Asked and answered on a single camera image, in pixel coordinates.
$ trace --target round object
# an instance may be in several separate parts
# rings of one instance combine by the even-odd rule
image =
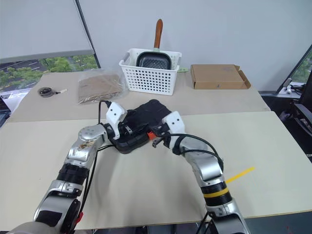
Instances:
[[[54,91],[49,87],[43,87],[38,89],[38,94],[43,98],[48,98],[54,94]]]

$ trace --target plastic bag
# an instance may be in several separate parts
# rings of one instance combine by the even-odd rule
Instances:
[[[94,69],[81,73],[78,82],[78,103],[87,104],[122,96],[126,85],[116,71]]]

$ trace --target white tabletop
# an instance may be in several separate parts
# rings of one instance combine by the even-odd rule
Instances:
[[[94,119],[97,104],[78,104],[78,81],[81,72],[48,73],[22,100],[9,122]],[[67,92],[43,98],[37,93],[41,87]],[[172,96],[132,92],[116,100],[125,109],[134,109],[151,99],[158,99],[169,110],[181,115],[217,114],[232,112],[269,111],[269,107],[253,87],[244,90],[194,90],[190,73],[179,73]]]
[[[187,133],[224,158],[225,178],[244,217],[312,209],[312,164],[274,112],[183,116]],[[32,220],[80,128],[96,120],[9,122],[0,129],[0,229]],[[159,145],[131,154],[109,148],[96,173],[78,229],[191,222],[204,199],[190,165]]]

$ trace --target white plastic basket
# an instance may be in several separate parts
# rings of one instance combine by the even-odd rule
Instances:
[[[171,70],[136,67],[137,57],[145,49],[130,49],[119,62],[125,74],[129,90],[172,95],[176,84],[176,74],[180,68],[182,54],[180,52],[160,51],[166,53],[171,59]]]

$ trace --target black cable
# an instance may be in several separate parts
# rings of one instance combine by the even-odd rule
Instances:
[[[185,150],[185,151],[182,151],[181,154],[185,154],[185,153],[189,153],[189,152],[208,153],[208,154],[210,154],[210,155],[215,156],[215,153],[213,153],[213,152],[211,152],[211,151],[208,151],[208,150]]]
[[[102,104],[102,102],[106,103],[107,108],[109,108],[109,106],[112,104],[111,101],[107,101],[107,100],[100,100],[98,102],[98,121],[97,121],[98,124],[101,123],[101,104]]]
[[[183,134],[183,133],[170,133],[170,134],[163,134],[163,135],[157,135],[155,134],[156,137],[190,137],[190,138],[194,138],[194,139],[197,139],[197,140],[200,140],[204,143],[206,143],[207,145],[210,146],[210,148],[213,150],[213,152],[218,155],[218,153],[216,152],[215,148],[212,146],[212,144],[210,144],[208,141],[206,141],[205,139],[203,138],[200,138],[198,136],[194,136],[194,135],[191,135],[191,134]]]
[[[171,225],[171,234],[176,234],[176,224]]]
[[[96,153],[96,156],[95,156],[95,158],[94,158],[93,168],[92,168],[92,171],[91,171],[90,182],[87,183],[89,174],[88,174],[88,177],[87,177],[87,180],[86,180],[85,192],[83,193],[83,198],[82,198],[81,208],[80,208],[79,213],[82,212],[83,207],[84,207],[84,204],[86,203],[86,200],[87,200],[87,196],[88,196],[89,191],[90,191],[90,187],[91,187],[91,183],[92,183],[94,171],[95,171],[96,164],[97,164],[98,152],[99,152],[99,151],[102,151],[102,150],[105,150],[105,149],[107,149],[107,148],[109,148],[109,147],[113,147],[113,145],[105,145],[105,146],[103,146],[103,147],[100,147],[100,148],[98,149],[97,153]]]
[[[294,90],[296,92],[296,94],[298,94],[299,96],[302,95],[302,92],[298,91],[297,89]]]
[[[204,234],[206,234],[207,231],[209,230],[210,224],[211,224],[211,220],[209,221],[208,226],[206,227],[206,230],[205,230]]]
[[[203,218],[202,221],[200,222],[200,225],[199,225],[199,227],[197,228],[197,231],[196,231],[195,234],[199,234],[201,228],[203,227],[203,225],[204,225],[204,223],[205,223],[205,221],[206,221],[207,216],[208,216],[208,212],[206,212],[204,218]]]
[[[113,147],[113,146],[114,145],[105,145],[105,146],[100,147],[97,151],[99,152],[99,151],[105,150],[105,149],[107,149],[109,147]]]
[[[223,171],[223,161],[222,159],[220,158],[220,156],[218,155],[217,151],[215,150],[215,148],[212,146],[212,144],[210,144],[208,141],[206,141],[205,139],[203,138],[200,138],[198,136],[194,136],[194,135],[191,135],[191,134],[182,134],[182,133],[172,133],[172,134],[163,134],[163,135],[157,135],[155,134],[156,137],[190,137],[190,138],[194,138],[194,139],[197,139],[197,140],[200,140],[202,142],[204,142],[205,144],[209,145],[209,147],[213,150],[214,152],[214,156],[217,158],[218,160],[218,163],[220,165],[220,168],[221,170]]]
[[[89,191],[90,191],[90,187],[91,187],[91,183],[92,183],[94,171],[95,171],[96,164],[97,164],[97,158],[98,158],[98,152],[96,153],[96,156],[95,156],[95,158],[94,158],[93,168],[92,168],[91,176],[90,176],[90,182],[88,183],[86,193],[83,194],[83,198],[82,198],[82,202],[81,202],[81,207],[80,207],[79,214],[80,214],[80,213],[82,212],[82,210],[83,210],[84,204],[86,203],[87,196],[88,196]]]

